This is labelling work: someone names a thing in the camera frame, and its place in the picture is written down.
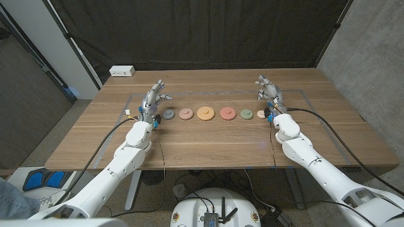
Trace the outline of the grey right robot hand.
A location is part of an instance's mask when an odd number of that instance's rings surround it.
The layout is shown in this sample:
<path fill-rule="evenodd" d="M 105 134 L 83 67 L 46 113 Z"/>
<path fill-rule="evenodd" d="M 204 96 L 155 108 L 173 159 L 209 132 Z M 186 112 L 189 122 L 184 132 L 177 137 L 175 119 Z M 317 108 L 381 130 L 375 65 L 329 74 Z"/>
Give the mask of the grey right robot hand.
<path fill-rule="evenodd" d="M 259 80 L 255 82 L 261 88 L 258 91 L 257 100 L 266 100 L 268 106 L 275 111 L 276 114 L 287 113 L 287 108 L 283 104 L 283 96 L 281 89 L 273 84 L 268 78 L 259 75 Z"/>

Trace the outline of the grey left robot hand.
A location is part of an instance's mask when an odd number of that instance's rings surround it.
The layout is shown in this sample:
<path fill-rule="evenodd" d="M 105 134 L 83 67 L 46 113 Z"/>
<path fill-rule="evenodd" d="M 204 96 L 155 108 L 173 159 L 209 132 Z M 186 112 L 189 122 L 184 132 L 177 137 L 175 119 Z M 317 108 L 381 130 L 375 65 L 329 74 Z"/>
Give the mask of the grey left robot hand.
<path fill-rule="evenodd" d="M 164 100 L 171 100 L 172 98 L 165 94 L 160 94 L 160 91 L 164 89 L 164 82 L 159 79 L 152 88 L 146 93 L 141 103 L 141 115 L 140 121 L 151 124 L 157 114 L 158 105 Z"/>

